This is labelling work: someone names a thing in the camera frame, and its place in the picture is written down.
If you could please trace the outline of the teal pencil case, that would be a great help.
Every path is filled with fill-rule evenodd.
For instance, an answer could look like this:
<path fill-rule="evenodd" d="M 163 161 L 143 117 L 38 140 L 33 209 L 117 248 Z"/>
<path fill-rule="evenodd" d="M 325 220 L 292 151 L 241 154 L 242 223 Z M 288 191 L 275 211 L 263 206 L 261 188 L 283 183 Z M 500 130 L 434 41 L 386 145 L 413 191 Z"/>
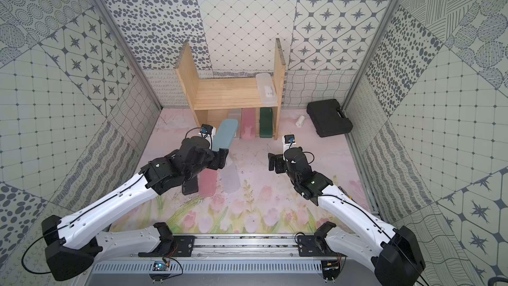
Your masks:
<path fill-rule="evenodd" d="M 235 138 L 239 123 L 236 119 L 226 119 L 221 122 L 215 136 L 213 137 L 212 151 L 218 152 L 219 149 L 229 149 Z"/>

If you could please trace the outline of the pink rounded pencil case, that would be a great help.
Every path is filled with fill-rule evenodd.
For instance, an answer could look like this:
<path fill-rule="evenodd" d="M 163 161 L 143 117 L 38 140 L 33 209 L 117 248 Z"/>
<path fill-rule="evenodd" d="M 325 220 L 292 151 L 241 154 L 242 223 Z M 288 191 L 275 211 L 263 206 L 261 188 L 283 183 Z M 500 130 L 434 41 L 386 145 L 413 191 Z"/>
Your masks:
<path fill-rule="evenodd" d="M 212 197 L 216 193 L 218 172 L 213 169 L 204 169 L 198 175 L 198 193 L 201 197 Z"/>

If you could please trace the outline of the clear rounded pencil case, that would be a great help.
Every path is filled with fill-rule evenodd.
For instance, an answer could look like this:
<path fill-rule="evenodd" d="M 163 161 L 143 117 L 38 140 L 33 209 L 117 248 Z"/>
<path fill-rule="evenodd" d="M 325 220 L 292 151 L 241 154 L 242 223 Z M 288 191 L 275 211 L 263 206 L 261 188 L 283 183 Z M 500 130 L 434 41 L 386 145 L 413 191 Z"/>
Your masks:
<path fill-rule="evenodd" d="M 235 193 L 240 188 L 240 180 L 235 161 L 231 157 L 226 158 L 225 166 L 218 172 L 222 188 L 225 193 Z"/>

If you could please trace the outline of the black rectangular pencil case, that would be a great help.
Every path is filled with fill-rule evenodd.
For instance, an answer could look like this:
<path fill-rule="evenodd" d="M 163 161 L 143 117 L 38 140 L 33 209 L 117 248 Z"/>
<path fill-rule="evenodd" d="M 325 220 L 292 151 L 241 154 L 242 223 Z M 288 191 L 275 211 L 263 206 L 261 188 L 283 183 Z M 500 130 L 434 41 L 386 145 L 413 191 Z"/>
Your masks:
<path fill-rule="evenodd" d="M 190 180 L 185 180 L 181 186 L 182 194 L 191 195 L 194 193 L 198 193 L 198 177 L 195 176 Z"/>

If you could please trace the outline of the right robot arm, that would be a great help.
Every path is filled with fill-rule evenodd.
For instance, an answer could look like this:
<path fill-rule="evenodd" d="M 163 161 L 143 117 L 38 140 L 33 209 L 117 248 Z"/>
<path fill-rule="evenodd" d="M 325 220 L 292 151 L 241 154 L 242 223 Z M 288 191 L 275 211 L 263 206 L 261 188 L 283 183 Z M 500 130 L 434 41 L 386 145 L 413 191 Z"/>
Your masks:
<path fill-rule="evenodd" d="M 300 147 L 269 154 L 269 170 L 286 174 L 304 199 L 333 214 L 353 233 L 330 229 L 324 245 L 371 270 L 381 285 L 426 285 L 426 264 L 416 235 L 370 214 L 322 173 L 313 171 Z"/>

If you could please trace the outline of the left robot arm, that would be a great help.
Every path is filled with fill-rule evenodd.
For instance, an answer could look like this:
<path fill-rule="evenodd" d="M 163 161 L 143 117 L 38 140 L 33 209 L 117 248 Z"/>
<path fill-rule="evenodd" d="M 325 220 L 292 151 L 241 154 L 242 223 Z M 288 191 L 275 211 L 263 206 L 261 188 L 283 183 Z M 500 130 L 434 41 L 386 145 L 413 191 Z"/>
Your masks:
<path fill-rule="evenodd" d="M 175 187 L 184 195 L 198 192 L 198 175 L 225 167 L 229 145 L 201 136 L 185 138 L 180 148 L 143 166 L 120 187 L 66 217 L 52 215 L 42 222 L 45 257 L 56 281 L 67 281 L 101 260 L 137 255 L 163 257 L 177 242 L 165 222 L 145 229 L 107 233 L 107 226 L 137 206 Z"/>

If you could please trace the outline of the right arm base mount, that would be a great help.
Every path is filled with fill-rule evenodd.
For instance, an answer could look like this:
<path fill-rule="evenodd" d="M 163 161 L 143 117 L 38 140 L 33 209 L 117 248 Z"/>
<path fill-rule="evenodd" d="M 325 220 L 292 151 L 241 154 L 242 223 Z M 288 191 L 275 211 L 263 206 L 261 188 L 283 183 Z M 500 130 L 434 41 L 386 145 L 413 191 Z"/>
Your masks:
<path fill-rule="evenodd" d="M 336 228 L 337 225 L 332 222 L 325 222 L 322 224 L 313 235 L 305 235 L 304 233 L 296 233 L 294 241 L 298 246 L 298 253 L 300 257 L 337 257 L 343 254 L 333 251 L 325 237 L 331 229 Z"/>

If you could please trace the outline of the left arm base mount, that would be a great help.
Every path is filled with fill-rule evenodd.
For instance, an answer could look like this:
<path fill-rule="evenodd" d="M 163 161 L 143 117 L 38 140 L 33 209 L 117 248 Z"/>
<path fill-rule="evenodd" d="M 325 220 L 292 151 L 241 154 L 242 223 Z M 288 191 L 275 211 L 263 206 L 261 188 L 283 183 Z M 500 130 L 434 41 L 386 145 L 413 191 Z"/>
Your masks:
<path fill-rule="evenodd" d="M 191 257 L 196 236 L 175 236 L 165 222 L 157 222 L 149 229 L 155 232 L 156 244 L 149 252 L 139 252 L 140 258 Z"/>

